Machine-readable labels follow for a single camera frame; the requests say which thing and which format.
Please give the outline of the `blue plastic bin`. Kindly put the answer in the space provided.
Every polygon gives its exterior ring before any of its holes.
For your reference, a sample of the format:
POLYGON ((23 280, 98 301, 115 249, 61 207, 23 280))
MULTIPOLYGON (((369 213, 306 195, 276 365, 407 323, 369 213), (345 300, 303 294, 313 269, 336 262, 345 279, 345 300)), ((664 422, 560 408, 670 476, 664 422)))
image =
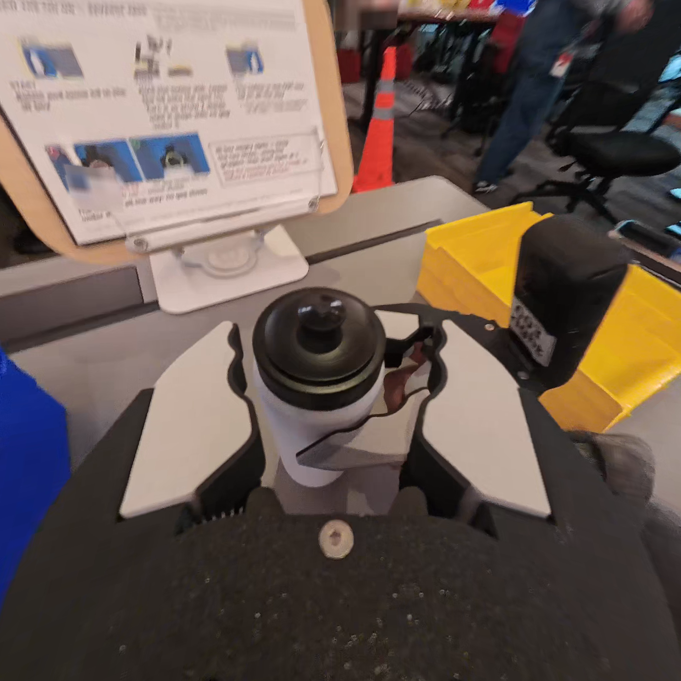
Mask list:
POLYGON ((1 351, 1 602, 70 476, 65 408, 1 351))

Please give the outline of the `black bottle lid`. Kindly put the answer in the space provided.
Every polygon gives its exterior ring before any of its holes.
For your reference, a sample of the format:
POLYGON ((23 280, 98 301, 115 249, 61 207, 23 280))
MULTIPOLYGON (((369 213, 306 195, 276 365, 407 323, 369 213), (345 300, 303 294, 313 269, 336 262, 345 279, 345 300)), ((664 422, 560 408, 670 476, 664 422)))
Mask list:
POLYGON ((328 287, 282 295, 257 318, 255 374, 268 392, 298 409, 336 411, 378 388, 386 332, 358 297, 328 287))

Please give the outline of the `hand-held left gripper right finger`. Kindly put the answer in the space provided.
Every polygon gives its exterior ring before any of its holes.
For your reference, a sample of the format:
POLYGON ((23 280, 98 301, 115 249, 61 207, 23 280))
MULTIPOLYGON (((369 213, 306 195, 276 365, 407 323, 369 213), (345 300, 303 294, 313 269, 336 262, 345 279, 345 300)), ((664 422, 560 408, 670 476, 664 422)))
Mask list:
POLYGON ((436 516, 472 523, 481 506, 552 515, 521 391, 504 365, 451 319, 433 338, 429 396, 406 460, 436 516))

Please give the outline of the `white plastic bottle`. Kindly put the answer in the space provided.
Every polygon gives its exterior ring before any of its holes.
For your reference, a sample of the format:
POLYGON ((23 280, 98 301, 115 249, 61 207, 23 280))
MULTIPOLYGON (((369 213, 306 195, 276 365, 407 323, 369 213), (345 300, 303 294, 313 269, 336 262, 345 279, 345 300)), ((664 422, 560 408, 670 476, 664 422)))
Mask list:
POLYGON ((275 448, 287 474, 307 488, 326 487, 344 475, 343 471, 324 471, 302 466, 296 454, 335 431, 354 426, 370 415, 383 389, 386 368, 381 366, 379 376, 369 392, 359 401, 331 411, 309 411, 283 402, 266 387, 257 362, 253 362, 253 379, 261 405, 274 436, 275 448))

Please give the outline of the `orange traffic cone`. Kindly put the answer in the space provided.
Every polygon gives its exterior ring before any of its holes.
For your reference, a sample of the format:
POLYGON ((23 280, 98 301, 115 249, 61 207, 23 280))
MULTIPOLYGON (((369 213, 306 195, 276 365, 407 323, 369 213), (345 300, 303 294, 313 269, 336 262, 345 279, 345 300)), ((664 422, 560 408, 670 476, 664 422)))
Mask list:
POLYGON ((387 47, 383 54, 381 77, 377 83, 372 116, 358 173, 353 179, 354 193, 372 192, 394 184, 394 82, 396 48, 387 47))

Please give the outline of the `yellow plastic bin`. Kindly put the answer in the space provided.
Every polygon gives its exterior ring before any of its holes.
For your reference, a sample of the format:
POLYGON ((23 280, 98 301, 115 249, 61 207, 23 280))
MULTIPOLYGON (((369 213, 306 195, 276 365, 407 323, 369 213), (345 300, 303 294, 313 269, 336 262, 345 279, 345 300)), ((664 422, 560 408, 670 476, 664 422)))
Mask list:
MULTIPOLYGON (((432 227, 417 292, 506 328, 523 234, 553 214, 531 202, 432 227)), ((575 376, 540 402, 565 430, 604 432, 680 377, 680 293, 630 265, 575 376)))

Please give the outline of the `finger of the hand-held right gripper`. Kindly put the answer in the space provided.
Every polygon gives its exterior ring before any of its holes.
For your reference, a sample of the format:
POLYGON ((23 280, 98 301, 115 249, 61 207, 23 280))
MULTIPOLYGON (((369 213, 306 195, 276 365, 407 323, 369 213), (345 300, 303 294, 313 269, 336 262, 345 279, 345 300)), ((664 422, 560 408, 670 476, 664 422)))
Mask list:
POLYGON ((335 430, 300 450, 301 466, 322 471, 348 471, 402 464, 411 449, 427 391, 415 391, 395 411, 370 415, 350 428, 335 430))
POLYGON ((386 337, 386 345, 440 345, 443 340, 441 316, 431 306, 407 304, 403 308, 374 308, 386 337))

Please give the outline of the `person's right hand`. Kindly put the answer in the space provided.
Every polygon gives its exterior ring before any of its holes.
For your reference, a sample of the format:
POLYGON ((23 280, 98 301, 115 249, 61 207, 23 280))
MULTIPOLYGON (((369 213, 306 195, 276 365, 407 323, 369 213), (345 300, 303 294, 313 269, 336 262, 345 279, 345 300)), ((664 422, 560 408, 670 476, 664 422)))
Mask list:
POLYGON ((392 413, 402 406, 409 379, 428 362, 428 356, 423 350, 423 343, 418 342, 412 348, 407 365, 386 374, 383 380, 383 399, 387 413, 392 413))

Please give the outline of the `wooden clipboard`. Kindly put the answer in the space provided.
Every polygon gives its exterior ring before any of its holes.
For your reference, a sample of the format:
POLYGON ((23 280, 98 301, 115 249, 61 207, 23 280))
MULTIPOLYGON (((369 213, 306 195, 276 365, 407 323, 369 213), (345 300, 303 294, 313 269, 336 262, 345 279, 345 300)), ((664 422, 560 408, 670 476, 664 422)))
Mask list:
MULTIPOLYGON (((320 198, 314 212, 298 213, 291 217, 279 216, 267 222, 248 224, 246 229, 273 227, 299 218, 309 221, 311 217, 331 214, 344 205, 351 193, 353 158, 331 13, 326 1, 303 1, 302 10, 326 136, 324 149, 330 154, 329 165, 334 170, 338 191, 335 195, 320 198)), ((11 126, 4 120, 1 120, 1 185, 27 226, 58 255, 91 265, 118 266, 156 253, 136 252, 123 239, 76 245, 11 126)))

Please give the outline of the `instruction sheet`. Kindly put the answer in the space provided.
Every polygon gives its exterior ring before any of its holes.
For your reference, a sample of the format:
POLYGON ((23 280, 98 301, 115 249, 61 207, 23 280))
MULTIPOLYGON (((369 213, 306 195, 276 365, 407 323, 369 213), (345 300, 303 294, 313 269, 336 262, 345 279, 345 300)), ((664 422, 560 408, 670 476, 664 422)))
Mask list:
POLYGON ((338 191, 302 1, 2 1, 1 110, 79 246, 338 191))

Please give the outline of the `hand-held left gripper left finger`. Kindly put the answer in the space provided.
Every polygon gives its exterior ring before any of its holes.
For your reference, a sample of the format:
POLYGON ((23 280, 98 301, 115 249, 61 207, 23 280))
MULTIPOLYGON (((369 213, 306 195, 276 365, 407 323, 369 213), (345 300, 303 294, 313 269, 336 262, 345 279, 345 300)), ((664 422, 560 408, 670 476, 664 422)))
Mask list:
POLYGON ((119 513, 188 506, 208 518, 239 509, 260 486, 265 454, 246 395, 238 326, 224 321, 160 376, 119 513))

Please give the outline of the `black office chair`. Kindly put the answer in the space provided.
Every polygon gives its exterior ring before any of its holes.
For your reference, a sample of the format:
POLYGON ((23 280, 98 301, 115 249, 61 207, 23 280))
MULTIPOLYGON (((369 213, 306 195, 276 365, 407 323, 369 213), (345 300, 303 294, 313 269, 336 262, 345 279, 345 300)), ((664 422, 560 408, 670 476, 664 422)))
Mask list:
POLYGON ((610 224, 617 223, 607 206, 612 183, 623 177, 663 175, 680 164, 680 152, 667 141, 626 126, 644 106, 674 52, 671 48, 626 48, 614 65, 602 65, 597 56, 544 138, 557 157, 570 162, 564 173, 578 166, 572 182, 548 179, 530 191, 520 192, 510 204, 538 198, 566 198, 566 211, 589 205, 610 224))

